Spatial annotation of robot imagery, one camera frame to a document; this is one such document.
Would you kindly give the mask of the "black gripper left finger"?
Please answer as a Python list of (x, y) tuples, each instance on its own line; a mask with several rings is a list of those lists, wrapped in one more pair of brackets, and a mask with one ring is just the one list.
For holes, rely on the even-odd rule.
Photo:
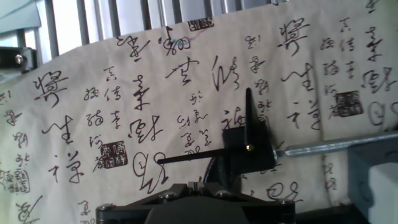
[(191, 196), (194, 190), (194, 182), (191, 182), (191, 184), (173, 184), (166, 190), (127, 205), (102, 204), (96, 208), (96, 223), (145, 223), (154, 208)]

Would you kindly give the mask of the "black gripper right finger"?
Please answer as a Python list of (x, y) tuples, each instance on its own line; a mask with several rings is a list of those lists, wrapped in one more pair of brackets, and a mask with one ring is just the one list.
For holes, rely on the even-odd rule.
[(195, 210), (212, 223), (295, 223), (295, 202), (267, 202), (221, 186), (194, 183)]

